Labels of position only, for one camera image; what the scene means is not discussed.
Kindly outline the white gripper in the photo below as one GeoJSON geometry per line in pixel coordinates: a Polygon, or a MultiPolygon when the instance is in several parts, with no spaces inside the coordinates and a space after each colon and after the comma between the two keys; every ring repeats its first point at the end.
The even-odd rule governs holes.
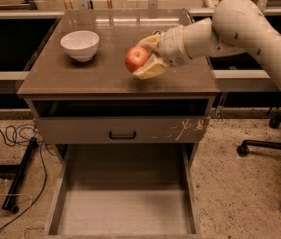
{"type": "Polygon", "coordinates": [[[137,42],[137,45],[148,50],[157,51],[161,57],[152,54],[149,57],[140,56],[136,58],[137,68],[133,75],[141,80],[155,78],[163,74],[168,64],[171,66],[182,66],[191,61],[184,47],[183,25],[170,28],[161,34],[148,36],[137,42]]]}

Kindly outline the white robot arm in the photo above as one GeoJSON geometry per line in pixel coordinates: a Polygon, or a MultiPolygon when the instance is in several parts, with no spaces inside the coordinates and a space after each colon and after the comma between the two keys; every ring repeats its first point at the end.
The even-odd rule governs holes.
{"type": "Polygon", "coordinates": [[[153,52],[143,66],[133,71],[140,79],[156,77],[169,66],[182,66],[199,56],[246,52],[281,91],[281,34],[251,0],[222,0],[210,18],[151,35],[139,45],[153,52]]]}

